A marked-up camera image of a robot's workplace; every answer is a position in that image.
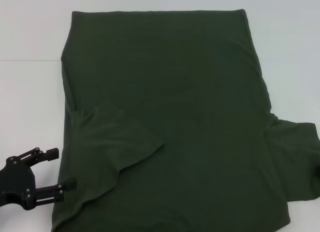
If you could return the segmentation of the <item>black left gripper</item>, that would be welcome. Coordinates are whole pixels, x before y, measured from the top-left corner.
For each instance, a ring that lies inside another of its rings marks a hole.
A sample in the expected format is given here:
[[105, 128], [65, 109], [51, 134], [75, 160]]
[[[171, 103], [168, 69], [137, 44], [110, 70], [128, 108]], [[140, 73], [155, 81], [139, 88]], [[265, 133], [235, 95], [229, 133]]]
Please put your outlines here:
[[25, 210], [32, 210], [37, 206], [63, 202], [65, 193], [77, 188], [77, 180], [71, 178], [56, 185], [35, 188], [35, 176], [30, 166], [58, 158], [58, 148], [43, 152], [39, 147], [18, 157], [7, 158], [0, 170], [0, 205], [17, 204]]

